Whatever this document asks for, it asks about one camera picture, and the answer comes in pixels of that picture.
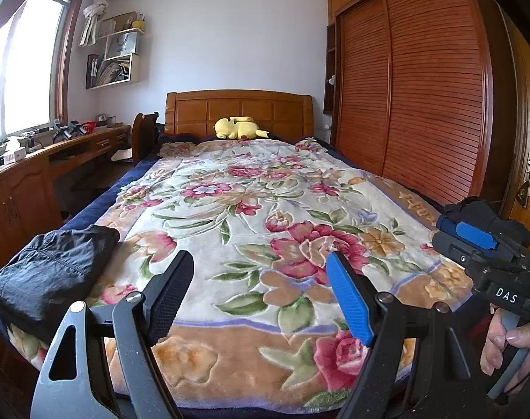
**blanket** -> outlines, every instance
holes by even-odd
[[[325,262],[340,250],[358,274],[401,302],[457,309],[471,280],[430,245],[438,213],[402,186],[349,168],[314,139],[163,145],[98,225],[118,248],[89,306],[143,290],[178,250],[194,258],[191,286],[153,354],[179,407],[262,407],[313,413],[341,406],[368,349],[348,331]],[[17,349],[41,365],[46,345]],[[106,352],[126,393],[115,344]],[[407,374],[405,341],[397,378]]]

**sliding wardrobe door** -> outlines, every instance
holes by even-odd
[[[382,0],[341,16],[341,93],[336,146],[376,174],[387,141],[389,29]]]
[[[491,123],[485,127],[491,76],[476,6],[472,0],[386,1],[392,92],[383,176],[443,204],[478,194],[473,178],[484,178],[486,167],[481,139],[491,131]]]

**window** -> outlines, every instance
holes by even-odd
[[[72,0],[26,0],[0,29],[0,139],[48,127]]]

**yellow cup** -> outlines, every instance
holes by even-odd
[[[133,22],[131,24],[131,27],[132,28],[138,28],[140,30],[144,30],[145,29],[145,22],[143,20],[136,20],[135,22]]]

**cabinet handle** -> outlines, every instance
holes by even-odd
[[[17,208],[15,206],[15,203],[13,202],[13,197],[9,197],[9,203],[11,203],[11,207],[13,208],[13,217],[17,217]]]
[[[7,203],[2,201],[1,204],[5,208],[5,214],[7,216],[7,223],[11,223],[11,214],[9,214],[9,208],[7,208]]]

